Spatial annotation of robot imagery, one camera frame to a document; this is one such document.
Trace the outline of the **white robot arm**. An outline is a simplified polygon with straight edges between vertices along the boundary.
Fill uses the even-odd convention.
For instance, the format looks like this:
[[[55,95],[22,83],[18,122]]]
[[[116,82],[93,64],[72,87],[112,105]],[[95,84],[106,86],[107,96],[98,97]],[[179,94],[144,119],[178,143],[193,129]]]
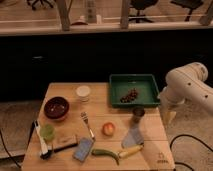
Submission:
[[[185,100],[191,100],[213,115],[213,88],[205,84],[207,78],[208,70],[200,62],[174,68],[166,74],[166,86],[158,95],[160,114],[165,126],[174,119],[174,108]]]

